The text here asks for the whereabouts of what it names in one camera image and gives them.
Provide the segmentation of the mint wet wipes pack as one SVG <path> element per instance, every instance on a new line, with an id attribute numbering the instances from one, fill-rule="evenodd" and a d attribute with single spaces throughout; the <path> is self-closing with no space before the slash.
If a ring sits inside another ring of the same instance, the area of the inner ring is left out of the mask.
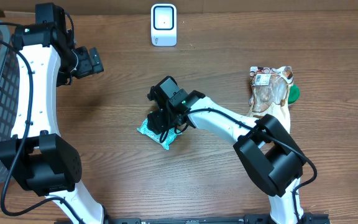
<path id="1" fill-rule="evenodd" d="M 172 128 L 168 131 L 167 137 L 163 137 L 161 134 L 155 134 L 151 129 L 147 127 L 147 124 L 148 119 L 145 118 L 141 126 L 137 128 L 138 132 L 143 135 L 146 135 L 151 140 L 160 144 L 165 150 L 169 150 L 171 143 L 177 138 L 177 136 L 179 136 L 179 134 L 175 133 L 174 129 Z"/>

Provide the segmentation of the brown paper bread bag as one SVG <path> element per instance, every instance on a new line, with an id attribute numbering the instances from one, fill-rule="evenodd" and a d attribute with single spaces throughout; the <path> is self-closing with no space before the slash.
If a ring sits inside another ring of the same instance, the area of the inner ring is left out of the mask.
<path id="1" fill-rule="evenodd" d="M 272 115 L 290 133 L 288 98 L 293 86 L 292 67 L 250 67 L 249 75 L 252 95 L 247 116 L 261 118 L 266 114 Z"/>

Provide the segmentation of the green lid jar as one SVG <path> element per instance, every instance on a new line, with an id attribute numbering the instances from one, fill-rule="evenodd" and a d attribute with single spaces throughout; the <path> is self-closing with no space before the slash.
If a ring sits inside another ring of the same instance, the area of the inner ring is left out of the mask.
<path id="1" fill-rule="evenodd" d="M 295 103 L 300 97 L 300 89 L 298 88 L 297 85 L 293 85 L 290 88 L 290 92 L 288 95 L 288 104 L 293 104 Z"/>

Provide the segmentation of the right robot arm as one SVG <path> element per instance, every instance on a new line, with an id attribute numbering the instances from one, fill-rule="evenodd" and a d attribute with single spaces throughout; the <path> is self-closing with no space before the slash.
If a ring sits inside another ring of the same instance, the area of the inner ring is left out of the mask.
<path id="1" fill-rule="evenodd" d="M 237 114 L 199 91 L 187 93 L 171 76 L 152 86 L 147 98 L 158 106 L 148 114 L 147 127 L 160 142 L 170 130 L 188 127 L 217 135 L 233 146 L 251 181 L 268 195 L 270 221 L 304 222 L 297 192 L 306 157 L 276 117 Z"/>

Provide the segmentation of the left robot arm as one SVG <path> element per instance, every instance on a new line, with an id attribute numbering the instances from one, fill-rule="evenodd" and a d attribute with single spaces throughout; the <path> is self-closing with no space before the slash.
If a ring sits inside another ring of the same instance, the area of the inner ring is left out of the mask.
<path id="1" fill-rule="evenodd" d="M 103 71 L 96 49 L 76 46 L 71 22 L 49 2 L 36 5 L 34 24 L 16 25 L 9 48 L 19 62 L 18 108 L 10 139 L 0 142 L 0 160 L 8 179 L 43 203 L 55 202 L 71 223 L 108 223 L 105 208 L 82 182 L 78 151 L 57 123 L 57 88 Z"/>

